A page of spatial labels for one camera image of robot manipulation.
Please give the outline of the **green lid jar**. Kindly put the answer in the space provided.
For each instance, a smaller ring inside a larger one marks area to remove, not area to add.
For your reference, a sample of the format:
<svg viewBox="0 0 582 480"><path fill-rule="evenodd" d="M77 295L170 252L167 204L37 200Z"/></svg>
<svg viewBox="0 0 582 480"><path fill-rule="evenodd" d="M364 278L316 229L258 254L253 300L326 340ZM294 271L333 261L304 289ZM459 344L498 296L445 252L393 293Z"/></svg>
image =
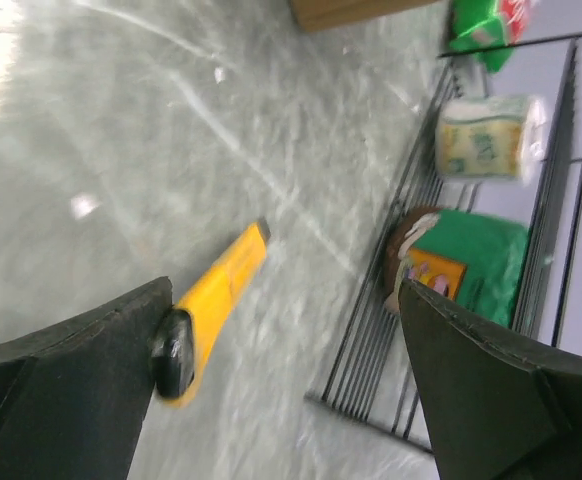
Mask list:
<svg viewBox="0 0 582 480"><path fill-rule="evenodd" d="M383 261L384 306L397 313L405 279L511 326L528 229L504 218L418 206L391 231Z"/></svg>

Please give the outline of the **green white chips bag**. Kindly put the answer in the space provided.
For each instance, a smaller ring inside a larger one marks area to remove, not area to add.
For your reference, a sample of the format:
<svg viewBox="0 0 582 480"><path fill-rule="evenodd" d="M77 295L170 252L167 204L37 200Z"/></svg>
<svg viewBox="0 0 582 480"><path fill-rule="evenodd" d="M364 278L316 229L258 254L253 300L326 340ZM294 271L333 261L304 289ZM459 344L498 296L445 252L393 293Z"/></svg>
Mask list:
<svg viewBox="0 0 582 480"><path fill-rule="evenodd" d="M449 49L461 52L517 43L538 4L533 0L452 1ZM506 47L476 53L488 73L498 73L511 55Z"/></svg>

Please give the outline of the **yellow utility knife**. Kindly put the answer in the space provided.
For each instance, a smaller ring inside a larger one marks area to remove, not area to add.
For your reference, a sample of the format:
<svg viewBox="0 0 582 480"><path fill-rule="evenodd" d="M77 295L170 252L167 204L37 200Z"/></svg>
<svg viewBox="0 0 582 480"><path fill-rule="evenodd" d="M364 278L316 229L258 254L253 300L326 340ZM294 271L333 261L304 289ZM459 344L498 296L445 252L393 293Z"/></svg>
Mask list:
<svg viewBox="0 0 582 480"><path fill-rule="evenodd" d="M192 401L227 319L267 256L267 221L251 223L162 320L151 347L160 398L174 407Z"/></svg>

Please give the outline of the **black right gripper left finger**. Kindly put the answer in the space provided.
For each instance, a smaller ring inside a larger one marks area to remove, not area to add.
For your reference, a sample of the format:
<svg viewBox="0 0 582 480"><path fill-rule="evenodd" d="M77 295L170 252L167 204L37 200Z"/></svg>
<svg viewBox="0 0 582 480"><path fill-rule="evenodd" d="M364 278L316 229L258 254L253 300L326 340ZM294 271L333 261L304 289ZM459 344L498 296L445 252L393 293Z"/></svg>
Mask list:
<svg viewBox="0 0 582 480"><path fill-rule="evenodd" d="M156 278L0 344L0 479L124 479L154 382L150 343L172 306Z"/></svg>

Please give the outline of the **brown cardboard express box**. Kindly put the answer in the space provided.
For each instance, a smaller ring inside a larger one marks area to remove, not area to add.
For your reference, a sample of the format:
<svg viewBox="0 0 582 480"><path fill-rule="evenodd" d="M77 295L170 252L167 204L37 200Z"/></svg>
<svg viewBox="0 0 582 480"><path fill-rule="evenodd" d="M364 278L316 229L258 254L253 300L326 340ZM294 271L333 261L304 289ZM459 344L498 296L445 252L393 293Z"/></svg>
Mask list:
<svg viewBox="0 0 582 480"><path fill-rule="evenodd" d="M434 4L434 0L291 0L300 27L319 32Z"/></svg>

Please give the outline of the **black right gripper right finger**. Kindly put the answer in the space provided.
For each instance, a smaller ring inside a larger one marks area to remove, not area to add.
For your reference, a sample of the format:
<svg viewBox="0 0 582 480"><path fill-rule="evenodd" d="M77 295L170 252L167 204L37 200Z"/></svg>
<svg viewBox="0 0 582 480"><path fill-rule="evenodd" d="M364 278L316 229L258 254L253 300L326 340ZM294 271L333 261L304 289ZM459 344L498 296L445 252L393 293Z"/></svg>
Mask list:
<svg viewBox="0 0 582 480"><path fill-rule="evenodd" d="M399 305L441 478L582 479L582 356L415 281Z"/></svg>

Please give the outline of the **white lid can in rack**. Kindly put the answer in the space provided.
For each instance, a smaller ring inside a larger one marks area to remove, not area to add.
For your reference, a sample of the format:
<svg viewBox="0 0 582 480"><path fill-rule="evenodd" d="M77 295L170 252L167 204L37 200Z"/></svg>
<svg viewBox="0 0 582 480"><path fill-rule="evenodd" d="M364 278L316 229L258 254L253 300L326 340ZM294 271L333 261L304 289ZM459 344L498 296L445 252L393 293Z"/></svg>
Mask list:
<svg viewBox="0 0 582 480"><path fill-rule="evenodd" d="M435 165L444 179L526 184L545 154L547 113L536 95L461 97L440 109Z"/></svg>

